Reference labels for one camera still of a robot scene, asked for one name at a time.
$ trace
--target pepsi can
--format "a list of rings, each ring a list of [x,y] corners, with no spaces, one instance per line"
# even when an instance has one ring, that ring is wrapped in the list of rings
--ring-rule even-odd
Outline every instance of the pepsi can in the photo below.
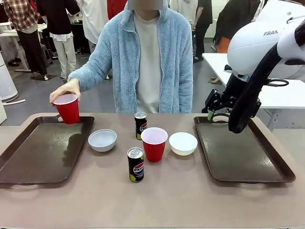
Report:
[[[129,179],[132,182],[140,182],[144,178],[144,151],[134,147],[127,152],[129,163]]]
[[[147,128],[147,114],[145,112],[138,112],[134,115],[134,119],[135,136],[138,140],[142,140],[141,134]]]

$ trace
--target red cup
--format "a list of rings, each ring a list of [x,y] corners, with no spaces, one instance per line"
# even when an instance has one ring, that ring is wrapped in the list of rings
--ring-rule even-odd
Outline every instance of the red cup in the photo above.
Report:
[[[77,95],[64,94],[59,96],[54,105],[66,124],[74,124],[80,121],[80,111],[78,108]]]
[[[161,161],[167,140],[165,130],[157,127],[148,128],[141,134],[146,157],[151,162]]]

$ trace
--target pepsi logo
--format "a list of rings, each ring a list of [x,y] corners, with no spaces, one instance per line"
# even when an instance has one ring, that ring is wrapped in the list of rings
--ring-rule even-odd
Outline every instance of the pepsi logo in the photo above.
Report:
[[[142,175],[144,173],[144,162],[141,164],[137,165],[136,167],[133,168],[133,172],[136,175]]]
[[[143,132],[144,130],[147,129],[147,123],[144,123],[141,127],[140,127],[140,131]]]

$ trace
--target hand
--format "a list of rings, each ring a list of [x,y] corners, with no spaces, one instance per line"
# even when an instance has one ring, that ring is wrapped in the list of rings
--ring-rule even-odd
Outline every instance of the hand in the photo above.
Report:
[[[192,25],[192,31],[194,31],[195,29],[196,29],[196,23],[194,23],[193,25]]]
[[[76,94],[78,101],[81,99],[81,91],[80,91],[80,81],[78,79],[72,79],[67,82],[63,86],[59,87],[55,92],[50,94],[50,103],[54,103],[54,101],[63,94]]]

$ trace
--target white plastic bowl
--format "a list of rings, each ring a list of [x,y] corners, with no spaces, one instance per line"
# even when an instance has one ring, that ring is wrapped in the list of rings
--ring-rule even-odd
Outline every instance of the white plastic bowl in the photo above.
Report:
[[[193,135],[184,132],[173,134],[169,142],[172,151],[181,156],[192,154],[198,145],[198,141]]]
[[[116,144],[117,135],[113,130],[98,130],[89,136],[88,142],[97,152],[107,152]]]

